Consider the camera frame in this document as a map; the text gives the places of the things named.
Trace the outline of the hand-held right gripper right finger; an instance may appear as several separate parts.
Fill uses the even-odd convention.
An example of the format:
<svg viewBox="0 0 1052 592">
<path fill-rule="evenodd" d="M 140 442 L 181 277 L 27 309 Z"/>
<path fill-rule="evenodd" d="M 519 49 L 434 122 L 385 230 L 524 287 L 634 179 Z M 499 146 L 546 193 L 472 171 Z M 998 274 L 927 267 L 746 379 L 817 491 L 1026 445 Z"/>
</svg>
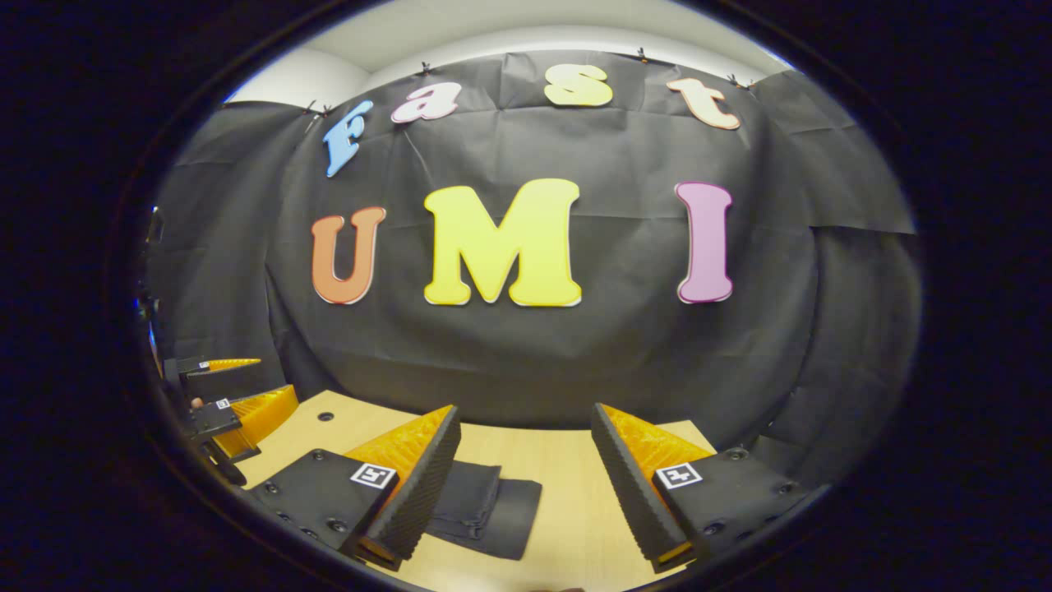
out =
<svg viewBox="0 0 1052 592">
<path fill-rule="evenodd" d="M 601 402 L 590 424 L 624 517 L 658 573 L 724 562 L 828 491 L 778 474 L 744 447 L 709 452 Z"/>
</svg>

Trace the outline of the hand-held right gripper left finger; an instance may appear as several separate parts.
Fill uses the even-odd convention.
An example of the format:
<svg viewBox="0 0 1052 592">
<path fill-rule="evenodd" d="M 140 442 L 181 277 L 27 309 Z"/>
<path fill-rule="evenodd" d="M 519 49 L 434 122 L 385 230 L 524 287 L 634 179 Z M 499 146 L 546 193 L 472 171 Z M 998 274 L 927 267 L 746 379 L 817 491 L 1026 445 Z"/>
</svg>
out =
<svg viewBox="0 0 1052 592">
<path fill-rule="evenodd" d="M 459 442 L 459 410 L 447 405 L 347 453 L 315 449 L 249 494 L 307 537 L 398 570 L 431 520 Z"/>
</svg>

